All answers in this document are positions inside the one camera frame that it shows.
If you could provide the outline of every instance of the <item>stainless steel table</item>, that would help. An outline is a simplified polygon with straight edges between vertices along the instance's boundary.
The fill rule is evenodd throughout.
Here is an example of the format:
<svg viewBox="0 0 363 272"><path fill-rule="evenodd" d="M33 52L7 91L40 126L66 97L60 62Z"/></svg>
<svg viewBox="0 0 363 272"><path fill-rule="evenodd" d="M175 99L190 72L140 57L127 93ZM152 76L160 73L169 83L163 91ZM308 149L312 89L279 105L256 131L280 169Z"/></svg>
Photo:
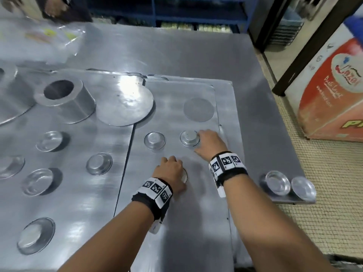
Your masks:
<svg viewBox="0 0 363 272"><path fill-rule="evenodd" d="M84 46L68 67L230 80L253 180L258 183L270 170L289 179L304 176L248 35L106 24L88 24L86 31ZM289 197L272 199L293 202ZM236 264L250 265L232 223L231 236Z"/></svg>

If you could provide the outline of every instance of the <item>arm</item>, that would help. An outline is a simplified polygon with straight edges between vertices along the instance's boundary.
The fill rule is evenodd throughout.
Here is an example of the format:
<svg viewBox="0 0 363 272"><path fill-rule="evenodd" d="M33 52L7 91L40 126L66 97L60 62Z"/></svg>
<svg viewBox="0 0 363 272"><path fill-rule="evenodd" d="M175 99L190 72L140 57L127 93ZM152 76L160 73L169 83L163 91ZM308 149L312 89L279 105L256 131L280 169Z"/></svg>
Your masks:
<svg viewBox="0 0 363 272"><path fill-rule="evenodd" d="M200 131L199 135L201 146L196 153L208 162L228 151L216 132ZM234 224L257 271L337 271L248 175L236 175L223 187Z"/></svg>
<svg viewBox="0 0 363 272"><path fill-rule="evenodd" d="M173 195L186 188L181 181L183 164L175 157L161 159L152 177L170 184ZM151 210L132 201L124 210L86 242L59 272L127 272L154 222Z"/></svg>

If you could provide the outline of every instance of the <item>left hand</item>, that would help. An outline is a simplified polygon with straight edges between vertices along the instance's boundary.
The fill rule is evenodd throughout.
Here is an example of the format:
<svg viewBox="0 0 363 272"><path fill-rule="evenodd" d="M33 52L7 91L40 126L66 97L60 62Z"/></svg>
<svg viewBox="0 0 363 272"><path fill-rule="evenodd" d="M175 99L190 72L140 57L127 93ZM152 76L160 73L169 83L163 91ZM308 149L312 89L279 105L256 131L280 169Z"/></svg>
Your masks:
<svg viewBox="0 0 363 272"><path fill-rule="evenodd" d="M44 12L51 17L57 17L67 9L68 5L65 4L62 0L47 0L45 3Z"/></svg>
<svg viewBox="0 0 363 272"><path fill-rule="evenodd" d="M187 186L182 182L183 175L183 162L181 160L176 160L175 156L161 158L161 164L158 165L152 177L161 178L166 181L173 189L173 194L184 191Z"/></svg>

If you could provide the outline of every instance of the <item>plastic bag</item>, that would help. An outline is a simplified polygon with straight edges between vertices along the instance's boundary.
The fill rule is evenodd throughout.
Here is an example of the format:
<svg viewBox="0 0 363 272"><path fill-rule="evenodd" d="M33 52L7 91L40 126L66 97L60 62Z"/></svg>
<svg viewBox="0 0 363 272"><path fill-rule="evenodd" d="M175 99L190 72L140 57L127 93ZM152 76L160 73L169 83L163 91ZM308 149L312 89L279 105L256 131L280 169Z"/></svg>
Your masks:
<svg viewBox="0 0 363 272"><path fill-rule="evenodd" d="M0 59L17 65L25 62L65 63L78 53L84 35L84 23L61 25L30 19L2 19Z"/></svg>

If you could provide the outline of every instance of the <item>wristband with qr markers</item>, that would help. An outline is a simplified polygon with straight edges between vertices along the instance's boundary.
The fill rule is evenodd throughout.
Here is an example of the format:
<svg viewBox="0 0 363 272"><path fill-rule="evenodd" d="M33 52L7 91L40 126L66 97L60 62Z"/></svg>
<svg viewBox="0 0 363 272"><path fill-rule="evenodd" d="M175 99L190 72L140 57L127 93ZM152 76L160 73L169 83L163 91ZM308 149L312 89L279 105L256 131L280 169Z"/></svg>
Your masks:
<svg viewBox="0 0 363 272"><path fill-rule="evenodd" d="M237 154L229 151L221 152L213 157L209 169L218 186L223 186L225 180L238 174L247 174L246 166Z"/></svg>
<svg viewBox="0 0 363 272"><path fill-rule="evenodd" d="M140 201L150 208L154 219L165 215L173 195L171 186L160 178L149 178L132 197L132 201Z"/></svg>

